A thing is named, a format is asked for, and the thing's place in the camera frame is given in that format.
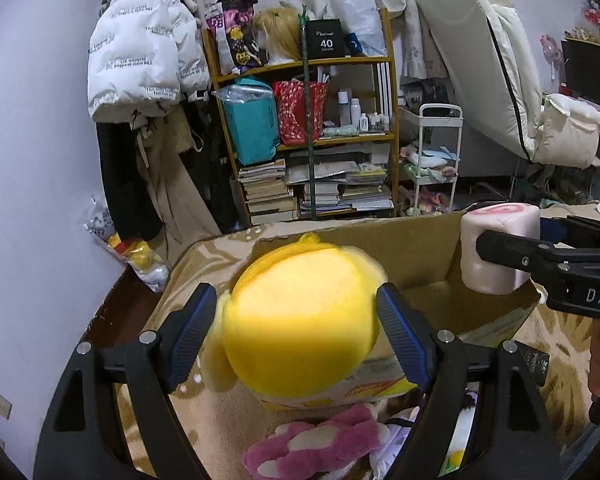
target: jacket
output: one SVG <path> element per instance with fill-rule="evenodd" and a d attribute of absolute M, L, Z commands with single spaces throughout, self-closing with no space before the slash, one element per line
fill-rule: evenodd
<path fill-rule="evenodd" d="M 112 0 L 91 35 L 89 114 L 99 123 L 162 117 L 205 90 L 209 73 L 195 18 L 180 0 Z"/>

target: purple plush toy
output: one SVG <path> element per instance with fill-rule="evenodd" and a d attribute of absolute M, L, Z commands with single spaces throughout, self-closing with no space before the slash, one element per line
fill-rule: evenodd
<path fill-rule="evenodd" d="M 356 404 L 314 426 L 292 422 L 251 446 L 242 463 L 256 480 L 306 480 L 319 472 L 337 471 L 379 449 L 389 430 L 376 422 L 371 404 Z"/>

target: yellow plush toy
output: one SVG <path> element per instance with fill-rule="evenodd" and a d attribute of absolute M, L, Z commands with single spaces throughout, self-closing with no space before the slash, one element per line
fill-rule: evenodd
<path fill-rule="evenodd" d="M 385 281 L 362 251 L 314 234 L 265 254 L 218 300 L 200 354 L 205 385 L 226 392 L 240 378 L 293 399 L 341 381 L 366 357 L 392 355 L 374 307 Z"/>

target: brown patterned blanket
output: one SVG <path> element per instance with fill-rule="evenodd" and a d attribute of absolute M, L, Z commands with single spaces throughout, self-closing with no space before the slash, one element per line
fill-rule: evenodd
<path fill-rule="evenodd" d="M 553 206 L 542 216 L 576 214 L 600 219 L 595 206 Z M 173 310 L 180 309 L 198 283 L 205 281 L 223 292 L 240 271 L 240 261 L 250 256 L 258 238 L 295 235 L 344 224 L 343 221 L 291 222 L 251 228 L 247 231 L 200 242 L 190 248 L 173 270 L 170 283 L 146 324 L 155 329 Z M 590 320 L 551 311 L 544 305 L 533 310 L 515 338 L 550 354 L 549 375 L 542 388 L 550 420 L 561 446 L 573 443 L 588 424 L 590 394 L 589 369 Z M 136 466 L 152 474 L 131 409 L 128 390 L 122 386 L 118 396 L 126 439 Z M 254 442 L 269 436 L 274 428 L 291 420 L 327 418 L 341 408 L 274 412 L 264 408 L 254 395 L 238 385 L 227 394 L 205 389 L 200 370 L 194 367 L 189 380 L 171 396 L 174 409 L 196 453 L 214 479 L 250 480 L 242 466 L 243 452 Z M 382 414 L 391 415 L 404 406 L 404 399 L 384 400 Z M 365 476 L 364 463 L 346 478 Z"/>

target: pink and white cylindrical toy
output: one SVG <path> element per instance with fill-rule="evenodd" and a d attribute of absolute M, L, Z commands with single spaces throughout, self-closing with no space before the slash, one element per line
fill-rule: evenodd
<path fill-rule="evenodd" d="M 528 272 L 485 262 L 475 250 L 475 241 L 488 230 L 539 238 L 540 210 L 536 206 L 506 203 L 476 209 L 462 217 L 460 228 L 460 267 L 468 288 L 483 294 L 509 294 L 528 280 Z"/>

